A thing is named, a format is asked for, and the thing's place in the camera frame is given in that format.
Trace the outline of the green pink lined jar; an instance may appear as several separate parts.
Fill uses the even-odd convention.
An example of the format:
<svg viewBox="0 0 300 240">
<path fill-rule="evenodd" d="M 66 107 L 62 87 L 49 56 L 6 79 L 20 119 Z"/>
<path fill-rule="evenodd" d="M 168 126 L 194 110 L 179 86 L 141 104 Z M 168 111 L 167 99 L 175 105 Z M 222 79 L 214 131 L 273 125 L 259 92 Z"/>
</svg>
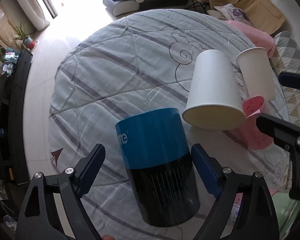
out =
<svg viewBox="0 0 300 240">
<path fill-rule="evenodd" d="M 285 239 L 300 211 L 300 201 L 291 199 L 285 192 L 274 193 L 272 200 L 279 225 L 280 239 Z"/>
</svg>

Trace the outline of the blue black metal cup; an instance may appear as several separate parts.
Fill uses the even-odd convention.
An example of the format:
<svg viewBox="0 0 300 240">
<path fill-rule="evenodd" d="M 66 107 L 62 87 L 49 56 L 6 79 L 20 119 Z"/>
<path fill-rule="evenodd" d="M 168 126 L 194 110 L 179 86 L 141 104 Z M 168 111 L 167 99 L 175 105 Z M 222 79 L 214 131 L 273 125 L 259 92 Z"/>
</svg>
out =
<svg viewBox="0 0 300 240">
<path fill-rule="evenodd" d="M 178 109 L 137 114 L 119 121 L 115 129 L 143 220 L 167 228 L 191 219 L 200 200 Z"/>
</svg>

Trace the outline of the white paper cup leaning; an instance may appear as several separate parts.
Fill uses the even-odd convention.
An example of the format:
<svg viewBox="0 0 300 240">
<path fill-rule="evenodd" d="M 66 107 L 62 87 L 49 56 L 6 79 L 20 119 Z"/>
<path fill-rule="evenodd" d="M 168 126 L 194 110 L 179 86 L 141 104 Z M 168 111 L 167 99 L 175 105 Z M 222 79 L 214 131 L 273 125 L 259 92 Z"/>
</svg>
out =
<svg viewBox="0 0 300 240">
<path fill-rule="evenodd" d="M 249 48 L 236 56 L 250 96 L 260 95 L 265 100 L 275 99 L 275 86 L 267 51 L 262 47 Z"/>
</svg>

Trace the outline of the white paper cup lying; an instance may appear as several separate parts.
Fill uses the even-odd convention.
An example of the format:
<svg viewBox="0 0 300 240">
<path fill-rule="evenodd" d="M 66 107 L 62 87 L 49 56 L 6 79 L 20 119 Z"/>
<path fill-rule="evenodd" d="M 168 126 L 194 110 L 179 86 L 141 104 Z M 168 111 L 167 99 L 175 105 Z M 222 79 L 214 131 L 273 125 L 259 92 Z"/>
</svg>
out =
<svg viewBox="0 0 300 240">
<path fill-rule="evenodd" d="M 183 119 L 202 129 L 231 130 L 246 121 L 238 82 L 228 57 L 206 50 L 196 58 Z"/>
</svg>

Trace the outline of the patterned triangle rug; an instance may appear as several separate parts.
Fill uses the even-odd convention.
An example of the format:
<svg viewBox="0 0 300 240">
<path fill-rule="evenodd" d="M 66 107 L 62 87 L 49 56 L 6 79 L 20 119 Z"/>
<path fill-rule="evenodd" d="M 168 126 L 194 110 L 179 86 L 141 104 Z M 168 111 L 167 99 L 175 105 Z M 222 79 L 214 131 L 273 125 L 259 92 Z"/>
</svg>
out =
<svg viewBox="0 0 300 240">
<path fill-rule="evenodd" d="M 286 153 L 275 170 L 279 187 L 288 191 L 300 187 L 300 48 L 291 33 L 274 37 L 275 54 L 270 61 L 275 83 L 275 99 L 269 102 L 270 136 Z"/>
</svg>

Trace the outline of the pink sticky note paper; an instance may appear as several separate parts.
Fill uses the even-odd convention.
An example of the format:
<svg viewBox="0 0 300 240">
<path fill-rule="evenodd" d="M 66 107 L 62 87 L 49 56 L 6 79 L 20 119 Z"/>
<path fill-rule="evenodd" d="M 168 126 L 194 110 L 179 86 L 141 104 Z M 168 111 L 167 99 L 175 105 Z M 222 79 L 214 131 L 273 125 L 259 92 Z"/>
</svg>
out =
<svg viewBox="0 0 300 240">
<path fill-rule="evenodd" d="M 256 119 L 261 113 L 266 113 L 266 102 L 264 97 L 256 95 L 242 102 L 246 122 L 232 131 L 233 135 L 245 143 L 251 150 L 263 150 L 273 143 L 273 139 L 262 133 L 257 125 Z"/>
</svg>

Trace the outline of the pink folded towel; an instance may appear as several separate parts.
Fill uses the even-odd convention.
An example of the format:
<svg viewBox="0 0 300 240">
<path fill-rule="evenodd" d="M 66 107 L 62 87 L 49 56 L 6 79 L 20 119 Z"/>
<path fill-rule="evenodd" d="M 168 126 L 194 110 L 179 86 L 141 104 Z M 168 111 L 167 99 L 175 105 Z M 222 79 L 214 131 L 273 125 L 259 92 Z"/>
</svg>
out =
<svg viewBox="0 0 300 240">
<path fill-rule="evenodd" d="M 269 59 L 273 57 L 275 41 L 268 33 L 238 21 L 228 20 L 225 23 L 241 31 L 255 46 L 264 48 Z"/>
</svg>

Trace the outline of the purple floral pillow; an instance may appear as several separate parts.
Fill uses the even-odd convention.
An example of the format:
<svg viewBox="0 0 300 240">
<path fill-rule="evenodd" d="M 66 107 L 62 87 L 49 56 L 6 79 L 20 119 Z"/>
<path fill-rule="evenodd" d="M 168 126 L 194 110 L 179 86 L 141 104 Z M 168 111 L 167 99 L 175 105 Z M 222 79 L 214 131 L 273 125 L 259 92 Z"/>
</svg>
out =
<svg viewBox="0 0 300 240">
<path fill-rule="evenodd" d="M 227 20 L 237 21 L 252 26 L 246 13 L 242 9 L 234 7 L 231 3 L 224 6 L 214 6 L 214 9 L 220 12 Z"/>
</svg>

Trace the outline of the black TV cabinet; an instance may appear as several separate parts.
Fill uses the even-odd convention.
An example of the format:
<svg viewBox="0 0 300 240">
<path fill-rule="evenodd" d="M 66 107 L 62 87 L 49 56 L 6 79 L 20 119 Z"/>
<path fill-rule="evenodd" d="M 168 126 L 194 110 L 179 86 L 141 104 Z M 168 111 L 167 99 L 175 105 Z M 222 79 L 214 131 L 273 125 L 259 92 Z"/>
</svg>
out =
<svg viewBox="0 0 300 240">
<path fill-rule="evenodd" d="M 7 189 L 8 200 L 20 206 L 29 185 L 24 138 L 24 99 L 33 55 L 20 52 L 11 76 L 0 77 L 0 180 Z"/>
</svg>

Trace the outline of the striped grey quilt cover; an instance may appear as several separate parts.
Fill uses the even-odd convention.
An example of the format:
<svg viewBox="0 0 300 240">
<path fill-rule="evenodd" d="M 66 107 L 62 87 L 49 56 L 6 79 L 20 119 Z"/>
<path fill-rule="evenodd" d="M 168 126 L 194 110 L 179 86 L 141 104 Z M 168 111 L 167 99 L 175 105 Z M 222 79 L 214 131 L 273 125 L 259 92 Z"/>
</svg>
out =
<svg viewBox="0 0 300 240">
<path fill-rule="evenodd" d="M 196 57 L 224 52 L 241 98 L 249 94 L 236 56 L 254 46 L 242 32 L 214 18 L 181 9 L 138 12 L 117 20 L 81 42 L 59 65 L 49 116 L 53 167 L 62 172 L 106 148 L 105 161 L 84 208 L 101 235 L 115 239 L 193 239 L 214 198 L 198 181 L 200 210 L 171 228 L 145 223 L 128 181 L 115 124 L 157 108 L 185 109 Z"/>
</svg>

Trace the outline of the framed photo on cabinet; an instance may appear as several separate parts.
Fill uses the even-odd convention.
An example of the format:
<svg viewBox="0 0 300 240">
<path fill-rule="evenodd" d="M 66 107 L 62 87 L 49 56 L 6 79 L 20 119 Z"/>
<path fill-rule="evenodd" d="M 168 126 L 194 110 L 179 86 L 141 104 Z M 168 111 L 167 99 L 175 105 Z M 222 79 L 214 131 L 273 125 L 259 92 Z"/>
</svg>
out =
<svg viewBox="0 0 300 240">
<path fill-rule="evenodd" d="M 6 50 L 4 53 L 3 59 L 5 61 L 9 61 L 13 64 L 16 64 L 18 62 L 19 55 L 20 55 L 20 51 Z"/>
</svg>

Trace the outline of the potted plant red pot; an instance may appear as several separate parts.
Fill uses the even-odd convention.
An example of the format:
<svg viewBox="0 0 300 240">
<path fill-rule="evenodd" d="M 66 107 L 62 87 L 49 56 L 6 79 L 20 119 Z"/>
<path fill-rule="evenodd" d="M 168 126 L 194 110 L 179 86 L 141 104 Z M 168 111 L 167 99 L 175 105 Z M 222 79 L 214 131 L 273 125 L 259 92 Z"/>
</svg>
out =
<svg viewBox="0 0 300 240">
<path fill-rule="evenodd" d="M 38 44 L 38 42 L 31 37 L 31 34 L 27 32 L 27 25 L 23 25 L 22 22 L 14 28 L 13 40 L 20 41 L 28 51 L 33 51 Z"/>
</svg>

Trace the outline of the white standing air conditioner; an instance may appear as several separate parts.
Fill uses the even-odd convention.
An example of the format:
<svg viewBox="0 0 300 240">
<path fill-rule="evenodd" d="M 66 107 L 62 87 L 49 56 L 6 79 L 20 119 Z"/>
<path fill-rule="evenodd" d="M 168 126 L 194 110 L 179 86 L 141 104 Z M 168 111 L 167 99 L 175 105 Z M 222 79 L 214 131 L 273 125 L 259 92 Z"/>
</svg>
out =
<svg viewBox="0 0 300 240">
<path fill-rule="evenodd" d="M 17 0 L 37 31 L 42 31 L 52 20 L 43 0 Z"/>
</svg>

